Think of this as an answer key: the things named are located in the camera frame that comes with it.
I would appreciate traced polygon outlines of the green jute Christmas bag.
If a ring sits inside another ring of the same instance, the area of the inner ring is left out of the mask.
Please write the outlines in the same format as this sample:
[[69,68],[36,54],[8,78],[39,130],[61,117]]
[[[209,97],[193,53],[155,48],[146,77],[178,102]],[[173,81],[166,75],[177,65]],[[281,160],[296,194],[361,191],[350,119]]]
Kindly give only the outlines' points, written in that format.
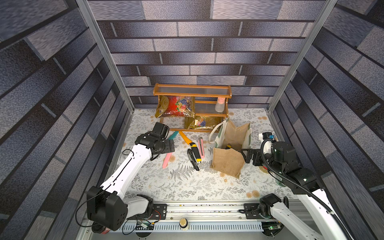
[[241,149],[251,147],[251,133],[249,123],[237,127],[229,118],[219,123],[209,136],[209,142],[214,145],[212,169],[239,179],[245,165]]

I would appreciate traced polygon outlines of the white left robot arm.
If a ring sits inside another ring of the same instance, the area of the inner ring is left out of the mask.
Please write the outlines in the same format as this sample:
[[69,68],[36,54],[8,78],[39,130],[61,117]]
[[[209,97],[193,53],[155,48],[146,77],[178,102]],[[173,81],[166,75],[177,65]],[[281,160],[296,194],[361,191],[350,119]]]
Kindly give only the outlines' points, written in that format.
[[173,140],[140,135],[119,168],[99,187],[93,186],[87,192],[87,218],[116,231],[129,218],[151,215],[152,198],[137,195],[125,203],[125,193],[144,163],[174,151]]

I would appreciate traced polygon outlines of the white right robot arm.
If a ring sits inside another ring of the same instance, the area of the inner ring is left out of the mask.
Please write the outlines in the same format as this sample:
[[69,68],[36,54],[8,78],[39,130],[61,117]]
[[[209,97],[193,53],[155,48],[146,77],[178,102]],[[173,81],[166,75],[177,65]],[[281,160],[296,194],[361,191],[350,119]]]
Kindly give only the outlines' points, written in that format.
[[241,149],[247,164],[264,167],[279,183],[288,187],[306,207],[319,232],[309,227],[289,208],[289,200],[276,194],[260,198],[257,204],[245,204],[239,212],[247,219],[265,219],[266,236],[287,228],[299,240],[351,240],[352,236],[332,208],[314,173],[301,167],[295,148],[286,142],[265,139],[260,149]]

